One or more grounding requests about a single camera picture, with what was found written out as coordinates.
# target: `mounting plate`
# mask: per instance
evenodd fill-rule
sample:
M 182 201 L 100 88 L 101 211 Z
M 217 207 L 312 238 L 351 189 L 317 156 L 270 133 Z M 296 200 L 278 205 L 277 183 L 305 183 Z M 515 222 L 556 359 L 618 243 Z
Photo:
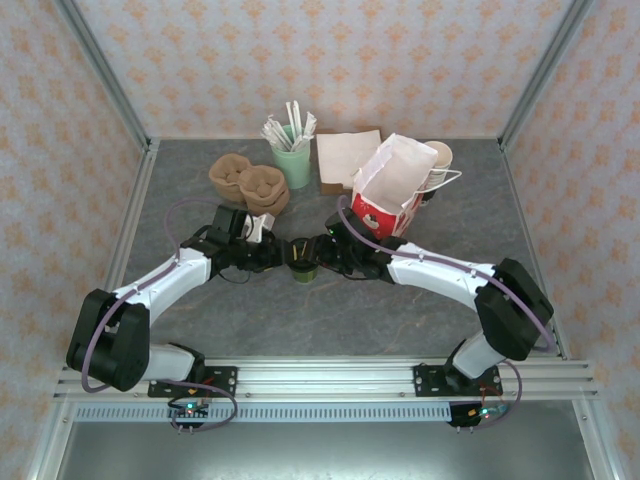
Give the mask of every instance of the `mounting plate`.
M 502 381 L 498 367 L 492 367 L 478 377 L 473 383 L 461 387 L 459 391 L 447 384 L 443 365 L 426 365 L 424 363 L 413 367 L 413 386 L 416 397 L 481 397 L 481 385 L 492 387 L 502 395 Z M 495 392 L 487 389 L 487 397 L 497 397 Z
M 204 367 L 204 377 L 202 378 L 204 378 L 205 381 L 213 378 L 210 383 L 212 387 L 218 387 L 235 397 L 236 385 L 238 383 L 238 367 L 206 366 Z M 149 384 L 149 390 L 147 392 L 147 395 L 152 398 L 200 398 L 206 397 L 207 394 L 211 398 L 222 397 L 219 393 L 210 392 L 202 388 L 194 392 L 193 389 L 189 389 L 188 387 L 178 387 L 162 382 L 156 382 L 155 385 Z

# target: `mint green cup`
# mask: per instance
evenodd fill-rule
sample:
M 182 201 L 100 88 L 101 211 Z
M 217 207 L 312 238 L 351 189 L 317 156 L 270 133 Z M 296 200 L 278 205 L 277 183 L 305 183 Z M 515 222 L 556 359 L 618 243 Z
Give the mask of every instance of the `mint green cup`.
M 291 125 L 283 125 L 290 140 L 293 141 L 291 135 Z M 311 179 L 311 143 L 299 152 L 283 152 L 271 147 L 273 152 L 273 161 L 287 180 L 287 186 L 290 190 L 302 188 L 309 183 Z

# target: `gray countertop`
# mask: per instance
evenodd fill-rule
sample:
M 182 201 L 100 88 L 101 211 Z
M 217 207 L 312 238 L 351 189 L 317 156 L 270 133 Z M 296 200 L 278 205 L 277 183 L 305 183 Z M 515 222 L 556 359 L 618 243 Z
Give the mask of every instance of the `gray countertop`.
M 483 263 L 504 257 L 533 264 L 507 172 L 494 140 L 452 140 L 453 168 L 460 179 L 443 187 L 418 211 L 406 238 L 444 255 Z M 237 152 L 254 165 L 271 164 L 264 140 L 162 141 L 125 274 L 129 283 L 171 255 L 162 221 L 175 201 L 217 197 L 208 170 L 225 153 Z M 324 232 L 336 197 L 319 193 L 313 178 L 276 219 L 282 238 Z M 187 205 L 175 215 L 179 240 L 210 223 L 215 207 Z M 242 279 L 244 272 L 229 272 Z M 447 356 L 478 331 L 476 314 L 448 298 L 415 287 L 353 282 L 321 270 L 308 285 L 286 268 L 253 275 L 245 285 L 214 278 L 185 295 L 154 324 L 155 343 L 177 342 L 206 355 Z

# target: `red paper bag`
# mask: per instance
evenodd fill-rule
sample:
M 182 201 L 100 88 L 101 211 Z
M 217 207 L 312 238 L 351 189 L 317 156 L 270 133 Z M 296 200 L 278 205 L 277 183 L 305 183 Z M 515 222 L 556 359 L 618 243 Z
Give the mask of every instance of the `red paper bag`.
M 377 238 L 406 232 L 437 158 L 435 149 L 394 133 L 356 173 L 351 208 Z

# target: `orange floral wallpaper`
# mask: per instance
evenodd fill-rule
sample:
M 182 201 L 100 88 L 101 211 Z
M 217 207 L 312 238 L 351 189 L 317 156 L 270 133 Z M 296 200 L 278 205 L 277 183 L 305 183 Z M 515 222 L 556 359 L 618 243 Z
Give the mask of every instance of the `orange floral wallpaper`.
M 324 127 L 497 137 L 570 0 L 80 0 L 151 136 Z
M 0 468 L 23 478 L 139 151 L 50 0 L 0 3 Z
M 640 472 L 640 9 L 596 0 L 509 151 L 572 354 Z

